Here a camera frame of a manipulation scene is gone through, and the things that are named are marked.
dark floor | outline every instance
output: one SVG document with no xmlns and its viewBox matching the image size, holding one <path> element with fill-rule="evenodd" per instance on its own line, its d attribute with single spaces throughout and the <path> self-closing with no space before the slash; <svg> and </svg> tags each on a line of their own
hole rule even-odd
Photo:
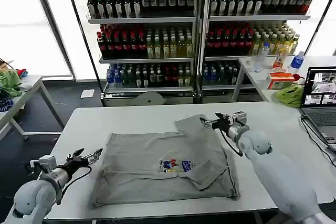
<svg viewBox="0 0 336 224">
<path fill-rule="evenodd" d="M 79 107 L 101 106 L 100 90 L 97 83 L 75 83 L 73 81 L 45 82 L 45 86 L 52 96 L 56 108 L 66 121 L 70 118 L 74 109 Z M 94 89 L 93 98 L 80 99 L 83 90 Z M 24 110 L 17 116 L 16 121 L 25 131 L 60 131 L 61 128 L 48 110 L 42 97 L 37 93 L 30 99 Z M 3 222 L 13 204 L 13 197 L 19 187 L 27 181 L 35 179 L 29 176 L 24 165 L 31 159 L 49 154 L 57 141 L 58 136 L 30 136 L 27 142 L 21 135 L 11 129 L 0 140 L 0 223 Z M 333 215 L 336 204 L 328 206 L 327 214 Z M 276 212 L 265 211 L 261 213 L 263 221 L 269 220 Z M 156 218 L 147 220 L 125 220 L 122 223 L 201 223 L 219 222 L 227 223 L 255 223 L 252 213 L 210 215 L 193 217 Z"/>
</svg>

orange box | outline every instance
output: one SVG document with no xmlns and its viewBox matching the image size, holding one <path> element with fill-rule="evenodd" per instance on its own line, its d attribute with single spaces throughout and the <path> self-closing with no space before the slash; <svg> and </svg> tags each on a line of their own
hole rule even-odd
<svg viewBox="0 0 336 224">
<path fill-rule="evenodd" d="M 291 86 L 295 81 L 291 73 L 269 73 L 266 79 L 268 81 L 267 89 L 283 89 Z"/>
</svg>

laptop keyboard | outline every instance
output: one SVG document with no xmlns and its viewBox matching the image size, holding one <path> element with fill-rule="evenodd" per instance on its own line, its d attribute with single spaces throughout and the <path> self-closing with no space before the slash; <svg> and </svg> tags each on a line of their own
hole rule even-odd
<svg viewBox="0 0 336 224">
<path fill-rule="evenodd" d="M 318 113 L 313 113 L 309 112 L 309 116 L 312 118 L 314 123 L 319 126 L 336 126 L 336 113 L 333 112 L 318 112 Z"/>
</svg>

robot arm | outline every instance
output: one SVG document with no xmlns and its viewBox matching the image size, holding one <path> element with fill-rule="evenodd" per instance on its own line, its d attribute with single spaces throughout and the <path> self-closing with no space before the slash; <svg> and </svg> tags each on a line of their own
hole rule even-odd
<svg viewBox="0 0 336 224">
<path fill-rule="evenodd" d="M 39 160 L 31 161 L 31 167 L 40 167 L 44 172 L 38 180 L 32 180 L 16 192 L 14 204 L 4 224 L 43 222 L 54 203 L 61 203 L 66 191 L 63 190 L 66 183 L 70 182 L 73 174 L 81 167 L 91 167 L 101 155 L 102 149 L 87 156 L 80 156 L 84 149 L 75 151 L 69 155 L 63 165 L 56 166 L 56 159 L 53 156 L 43 156 Z"/>
<path fill-rule="evenodd" d="M 218 120 L 201 121 L 206 127 L 224 131 L 236 144 L 240 153 L 246 155 L 280 211 L 293 217 L 296 222 L 335 223 L 322 213 L 316 192 L 309 182 L 300 176 L 300 171 L 291 160 L 272 149 L 264 132 L 250 130 L 246 125 L 246 113 L 237 112 L 232 117 L 219 113 L 216 115 Z"/>
</svg>

folded t-shirt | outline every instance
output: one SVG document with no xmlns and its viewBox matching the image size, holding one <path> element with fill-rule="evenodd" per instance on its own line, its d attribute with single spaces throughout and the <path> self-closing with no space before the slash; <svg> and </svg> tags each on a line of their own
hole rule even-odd
<svg viewBox="0 0 336 224">
<path fill-rule="evenodd" d="M 176 121 L 178 132 L 112 134 L 93 190 L 93 206 L 218 196 L 237 199 L 232 152 L 223 149 L 217 134 L 205 128 L 200 117 L 205 118 L 196 115 Z"/>
</svg>

